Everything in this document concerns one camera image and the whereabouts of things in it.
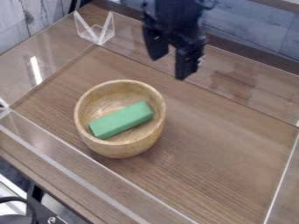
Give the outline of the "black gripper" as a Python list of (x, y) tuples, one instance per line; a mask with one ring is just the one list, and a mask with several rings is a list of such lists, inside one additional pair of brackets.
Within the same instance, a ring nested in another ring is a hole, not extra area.
[(198, 20), (204, 0), (144, 0), (142, 36), (152, 61), (174, 47), (174, 79), (182, 81), (197, 72), (204, 57), (204, 33)]

